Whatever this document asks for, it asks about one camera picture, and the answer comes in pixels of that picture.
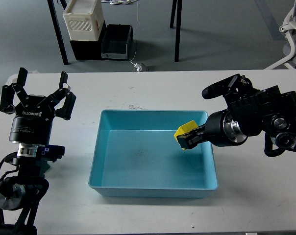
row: cable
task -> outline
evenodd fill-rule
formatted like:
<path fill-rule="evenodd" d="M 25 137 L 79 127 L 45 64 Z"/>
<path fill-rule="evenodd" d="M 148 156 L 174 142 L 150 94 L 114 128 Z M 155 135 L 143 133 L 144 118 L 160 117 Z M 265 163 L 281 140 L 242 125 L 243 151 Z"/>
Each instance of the cable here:
<path fill-rule="evenodd" d="M 137 27 L 138 27 L 138 0 L 137 0 L 137 9 L 136 9 L 136 29 L 135 29 L 135 35 L 136 35 L 136 38 L 135 38 L 135 54 L 134 54 L 134 57 L 133 59 L 130 61 L 133 66 L 135 66 L 135 64 L 133 63 L 133 60 L 135 59 L 135 56 L 136 56 L 136 52 L 137 52 Z"/>
<path fill-rule="evenodd" d="M 133 2 L 137 2 L 138 0 L 102 0 L 101 2 L 109 2 L 111 5 L 119 5 L 119 4 L 130 4 Z"/>
<path fill-rule="evenodd" d="M 282 148 L 277 148 L 277 149 L 273 149 L 273 143 L 271 140 L 271 136 L 269 136 L 267 133 L 265 134 L 265 154 L 268 157 L 276 157 L 281 155 L 283 152 L 285 151 L 285 149 Z"/>
<path fill-rule="evenodd" d="M 15 156 L 16 156 L 16 154 L 17 154 L 17 152 L 14 152 L 14 153 L 10 153 L 10 154 L 8 154 L 8 155 L 6 155 L 2 160 L 1 160 L 1 162 L 0 162 L 0 171 L 1 171 L 1 167 L 2 167 L 2 165 L 3 165 L 3 163 L 4 162 L 10 162 Z M 8 172 L 6 172 L 2 177 L 1 177 L 1 179 L 3 179 L 5 176 L 7 176 L 7 174 L 9 174 L 9 173 L 13 173 L 13 172 L 17 172 L 18 171 L 18 167 L 16 167 L 16 169 L 15 170 L 12 170 L 12 171 L 8 171 Z"/>

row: power cord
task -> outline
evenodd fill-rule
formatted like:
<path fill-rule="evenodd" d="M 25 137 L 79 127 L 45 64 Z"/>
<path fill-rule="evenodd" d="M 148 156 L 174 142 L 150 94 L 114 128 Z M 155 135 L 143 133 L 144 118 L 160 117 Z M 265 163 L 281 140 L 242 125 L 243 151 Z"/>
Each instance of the power cord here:
<path fill-rule="evenodd" d="M 111 5 L 119 5 L 119 4 L 129 4 L 136 2 L 138 0 L 102 0 L 101 2 L 109 2 Z"/>
<path fill-rule="evenodd" d="M 138 27 L 138 2 L 137 2 L 137 10 L 136 10 L 136 29 L 135 29 L 135 35 L 136 35 L 136 38 L 135 38 L 135 54 L 134 54 L 134 57 L 133 59 L 130 61 L 134 67 L 136 67 L 137 63 L 134 64 L 133 63 L 133 60 L 135 59 L 135 56 L 136 56 L 136 52 L 137 52 L 137 27 Z"/>

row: robotic arm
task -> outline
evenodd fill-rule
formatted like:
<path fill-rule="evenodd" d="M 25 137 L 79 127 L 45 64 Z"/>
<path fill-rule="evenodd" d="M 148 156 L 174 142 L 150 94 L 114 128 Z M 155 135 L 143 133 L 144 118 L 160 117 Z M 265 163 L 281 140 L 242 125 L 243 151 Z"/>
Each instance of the robotic arm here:
<path fill-rule="evenodd" d="M 258 90 L 248 78 L 236 74 L 202 91 L 205 99 L 220 95 L 227 109 L 211 114 L 204 125 L 177 136 L 182 148 L 191 149 L 205 141 L 219 147 L 241 145 L 249 136 L 264 131 L 267 156 L 275 157 L 285 150 L 296 152 L 295 92 L 281 94 L 278 86 Z"/>
<path fill-rule="evenodd" d="M 28 95 L 24 90 L 27 70 L 20 68 L 18 77 L 9 86 L 3 86 L 0 111 L 15 113 L 9 140 L 18 143 L 18 151 L 7 155 L 4 162 L 16 167 L 0 178 L 0 235 L 36 235 L 33 225 L 40 199 L 46 194 L 49 183 L 44 173 L 48 161 L 55 162 L 64 155 L 63 146 L 49 145 L 54 117 L 71 118 L 76 96 L 67 85 L 67 74 L 61 73 L 59 88 L 48 97 Z M 14 95 L 20 100 L 15 107 Z M 55 106 L 65 98 L 63 107 Z M 17 176 L 7 177 L 17 172 Z M 3 210 L 22 212 L 14 225 L 5 224 Z"/>

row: white storage box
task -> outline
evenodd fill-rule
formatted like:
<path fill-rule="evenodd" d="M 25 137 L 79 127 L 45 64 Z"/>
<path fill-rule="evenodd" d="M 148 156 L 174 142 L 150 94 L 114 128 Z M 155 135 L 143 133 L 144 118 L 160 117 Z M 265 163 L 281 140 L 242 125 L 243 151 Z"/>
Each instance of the white storage box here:
<path fill-rule="evenodd" d="M 101 0 L 71 0 L 63 17 L 71 40 L 98 41 L 104 22 Z"/>

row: robotiq logo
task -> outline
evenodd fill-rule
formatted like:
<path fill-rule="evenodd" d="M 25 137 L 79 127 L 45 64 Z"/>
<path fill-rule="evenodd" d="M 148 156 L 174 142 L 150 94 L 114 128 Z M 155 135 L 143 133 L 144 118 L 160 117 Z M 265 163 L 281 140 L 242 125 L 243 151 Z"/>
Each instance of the robotiq logo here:
<path fill-rule="evenodd" d="M 23 115 L 31 115 L 31 116 L 39 116 L 41 117 L 42 112 L 39 113 L 33 113 L 33 112 L 25 112 L 23 111 Z"/>

